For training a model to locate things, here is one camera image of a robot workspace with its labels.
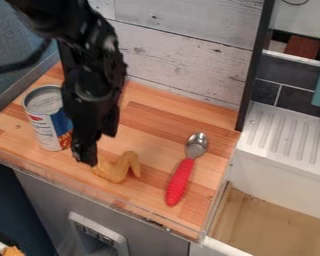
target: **tin can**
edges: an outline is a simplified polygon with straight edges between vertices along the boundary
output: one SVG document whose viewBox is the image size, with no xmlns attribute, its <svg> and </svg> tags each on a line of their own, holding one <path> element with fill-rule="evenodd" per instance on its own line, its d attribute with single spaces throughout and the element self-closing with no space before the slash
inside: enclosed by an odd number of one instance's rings
<svg viewBox="0 0 320 256">
<path fill-rule="evenodd" d="M 42 148 L 58 151 L 70 146 L 73 125 L 65 115 L 60 86 L 38 87 L 24 97 L 22 105 Z"/>
</svg>

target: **metal spoon bowl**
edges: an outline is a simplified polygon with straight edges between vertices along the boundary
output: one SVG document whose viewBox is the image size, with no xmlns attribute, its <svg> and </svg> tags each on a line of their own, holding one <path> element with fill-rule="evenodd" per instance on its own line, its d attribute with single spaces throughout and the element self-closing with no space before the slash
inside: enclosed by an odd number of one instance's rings
<svg viewBox="0 0 320 256">
<path fill-rule="evenodd" d="M 208 139 L 202 132 L 193 134 L 186 143 L 186 156 L 192 159 L 202 156 L 208 147 Z"/>
</svg>

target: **metal can lid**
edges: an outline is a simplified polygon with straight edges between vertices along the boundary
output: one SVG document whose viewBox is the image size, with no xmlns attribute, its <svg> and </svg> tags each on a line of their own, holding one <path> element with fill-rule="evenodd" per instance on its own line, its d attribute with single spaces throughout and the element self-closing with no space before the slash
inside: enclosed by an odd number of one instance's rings
<svg viewBox="0 0 320 256">
<path fill-rule="evenodd" d="M 32 90 L 22 101 L 28 112 L 51 115 L 63 106 L 60 87 L 44 85 Z"/>
</svg>

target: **gray wall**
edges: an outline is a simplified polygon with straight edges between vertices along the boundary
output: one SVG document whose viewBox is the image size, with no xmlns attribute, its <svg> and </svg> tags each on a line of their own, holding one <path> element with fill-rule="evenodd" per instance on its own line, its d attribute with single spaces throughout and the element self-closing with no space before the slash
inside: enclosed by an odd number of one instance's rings
<svg viewBox="0 0 320 256">
<path fill-rule="evenodd" d="M 17 62 L 28 57 L 41 43 L 17 18 L 14 10 L 0 0 L 0 65 Z M 55 43 L 44 54 L 43 59 L 57 50 Z M 0 75 L 0 95 L 18 81 L 31 68 Z"/>
</svg>

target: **gray tile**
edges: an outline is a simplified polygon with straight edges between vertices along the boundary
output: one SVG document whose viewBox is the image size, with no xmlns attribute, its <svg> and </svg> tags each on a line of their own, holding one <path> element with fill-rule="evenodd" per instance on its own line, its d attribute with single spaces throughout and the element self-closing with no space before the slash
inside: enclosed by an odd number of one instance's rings
<svg viewBox="0 0 320 256">
<path fill-rule="evenodd" d="M 262 55 L 257 78 L 314 90 L 320 67 Z"/>
<path fill-rule="evenodd" d="M 274 105 L 279 87 L 279 84 L 256 79 L 251 99 L 260 103 Z"/>
<path fill-rule="evenodd" d="M 320 117 L 320 107 L 312 105 L 313 92 L 282 86 L 278 107 Z"/>
</svg>

